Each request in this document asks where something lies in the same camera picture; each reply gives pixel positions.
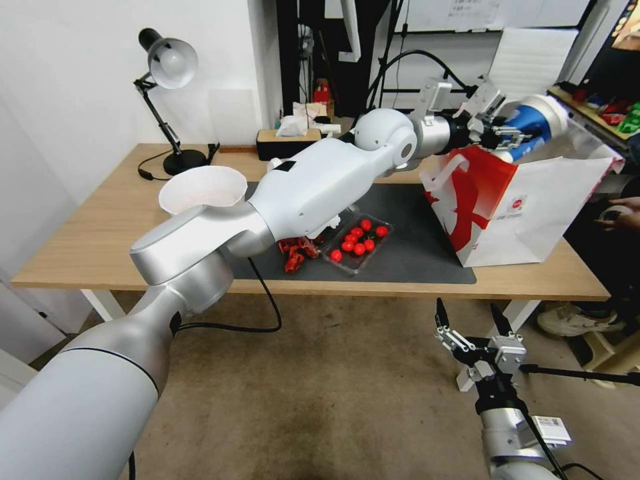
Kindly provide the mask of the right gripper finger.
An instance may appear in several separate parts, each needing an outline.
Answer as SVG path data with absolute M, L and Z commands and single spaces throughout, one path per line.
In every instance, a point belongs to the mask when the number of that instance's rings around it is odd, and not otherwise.
M 491 337 L 514 337 L 515 333 L 508 318 L 494 303 L 490 304 L 491 317 L 495 326 L 495 332 L 491 333 Z
M 435 338 L 453 356 L 476 351 L 476 346 L 472 342 L 451 328 L 444 302 L 440 297 L 436 299 L 435 324 Z

